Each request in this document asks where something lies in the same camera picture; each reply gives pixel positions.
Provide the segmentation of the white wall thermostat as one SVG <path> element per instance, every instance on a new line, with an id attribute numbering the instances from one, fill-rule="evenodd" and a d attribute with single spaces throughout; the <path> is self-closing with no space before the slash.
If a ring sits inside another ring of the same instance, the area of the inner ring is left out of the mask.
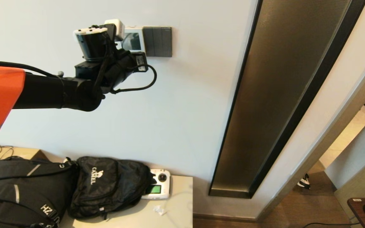
<path id="1" fill-rule="evenodd" d="M 146 46 L 144 43 L 143 27 L 126 27 L 125 37 L 120 42 L 123 49 L 131 52 L 146 53 Z"/>

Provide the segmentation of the black Camel backpack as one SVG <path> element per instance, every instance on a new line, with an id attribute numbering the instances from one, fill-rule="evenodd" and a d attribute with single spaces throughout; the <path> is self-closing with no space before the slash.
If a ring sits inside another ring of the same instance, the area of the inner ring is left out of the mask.
<path id="1" fill-rule="evenodd" d="M 107 219 L 135 206 L 154 183 L 150 168 L 139 161 L 85 156 L 76 162 L 80 174 L 68 208 L 74 219 Z"/>

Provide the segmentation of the white remote controller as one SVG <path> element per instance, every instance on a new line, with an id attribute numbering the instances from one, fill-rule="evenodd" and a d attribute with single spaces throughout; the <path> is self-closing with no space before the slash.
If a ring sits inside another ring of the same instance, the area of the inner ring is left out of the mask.
<path id="1" fill-rule="evenodd" d="M 171 174 L 164 169 L 151 169 L 152 182 L 141 197 L 145 200 L 164 200 L 170 196 Z"/>

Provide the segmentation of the light wooden desk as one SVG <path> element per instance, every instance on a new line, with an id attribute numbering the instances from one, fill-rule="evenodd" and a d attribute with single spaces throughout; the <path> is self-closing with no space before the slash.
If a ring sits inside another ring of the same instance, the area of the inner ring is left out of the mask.
<path id="1" fill-rule="evenodd" d="M 0 145 L 0 159 L 17 156 L 24 159 L 47 159 L 45 153 L 40 149 L 20 148 L 15 146 Z"/>

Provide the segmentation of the beige cabinet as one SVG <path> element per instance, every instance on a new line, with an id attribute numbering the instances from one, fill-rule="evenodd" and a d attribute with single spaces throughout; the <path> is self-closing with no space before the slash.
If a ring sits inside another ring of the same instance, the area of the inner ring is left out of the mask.
<path id="1" fill-rule="evenodd" d="M 170 196 L 163 200 L 141 199 L 136 206 L 111 213 L 107 219 L 72 219 L 65 216 L 60 228 L 193 228 L 193 178 L 171 175 Z M 156 205 L 168 213 L 159 216 Z"/>

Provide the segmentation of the black backpack with grey stripes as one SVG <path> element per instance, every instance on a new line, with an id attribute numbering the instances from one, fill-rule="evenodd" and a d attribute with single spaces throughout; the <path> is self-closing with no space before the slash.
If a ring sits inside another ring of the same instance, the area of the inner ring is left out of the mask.
<path id="1" fill-rule="evenodd" d="M 0 159 L 0 228 L 60 228 L 78 177 L 71 159 Z"/>

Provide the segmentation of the black and white shoe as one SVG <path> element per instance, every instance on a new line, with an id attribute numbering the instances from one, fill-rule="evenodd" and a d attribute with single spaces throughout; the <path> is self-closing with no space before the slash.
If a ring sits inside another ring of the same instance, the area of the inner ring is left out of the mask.
<path id="1" fill-rule="evenodd" d="M 310 176 L 308 174 L 305 174 L 303 176 L 303 178 L 297 183 L 297 185 L 304 189 L 310 190 L 311 185 L 309 182 L 309 178 L 310 178 Z"/>

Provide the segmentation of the grey wall light switch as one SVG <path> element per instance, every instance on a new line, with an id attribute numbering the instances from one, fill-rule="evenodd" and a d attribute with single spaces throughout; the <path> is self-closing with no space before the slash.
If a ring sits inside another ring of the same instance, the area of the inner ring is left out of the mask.
<path id="1" fill-rule="evenodd" d="M 172 57 L 172 27 L 143 27 L 147 57 Z"/>

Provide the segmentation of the grey door frame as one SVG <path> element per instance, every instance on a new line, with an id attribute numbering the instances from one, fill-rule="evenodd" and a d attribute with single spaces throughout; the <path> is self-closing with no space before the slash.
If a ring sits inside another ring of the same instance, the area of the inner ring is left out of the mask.
<path id="1" fill-rule="evenodd" d="M 322 157 L 365 102 L 365 41 L 348 40 L 328 78 L 294 131 L 266 181 L 278 190 L 255 218 L 261 222 Z"/>

